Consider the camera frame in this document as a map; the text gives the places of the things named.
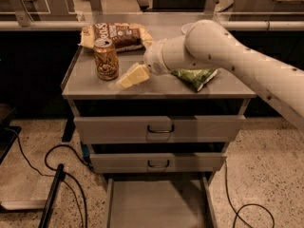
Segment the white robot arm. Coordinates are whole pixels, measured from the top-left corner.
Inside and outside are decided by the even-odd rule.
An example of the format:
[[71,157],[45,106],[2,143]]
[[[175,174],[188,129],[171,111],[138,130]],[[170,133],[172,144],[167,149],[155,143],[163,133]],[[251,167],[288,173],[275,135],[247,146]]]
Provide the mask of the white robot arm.
[[116,86],[129,88],[148,80],[151,74],[169,74],[178,68],[219,67],[234,74],[288,122],[304,130],[304,71],[244,46],[211,20],[191,24],[181,36],[153,42],[143,62],[120,76]]

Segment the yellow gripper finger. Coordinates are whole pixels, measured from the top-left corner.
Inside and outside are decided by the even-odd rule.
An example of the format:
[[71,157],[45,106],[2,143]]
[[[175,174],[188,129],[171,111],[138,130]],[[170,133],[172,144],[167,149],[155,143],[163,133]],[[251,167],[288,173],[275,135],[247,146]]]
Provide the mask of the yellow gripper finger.
[[116,87],[126,89],[135,86],[139,83],[147,81],[150,78],[150,71],[145,64],[136,63],[123,74],[116,82]]

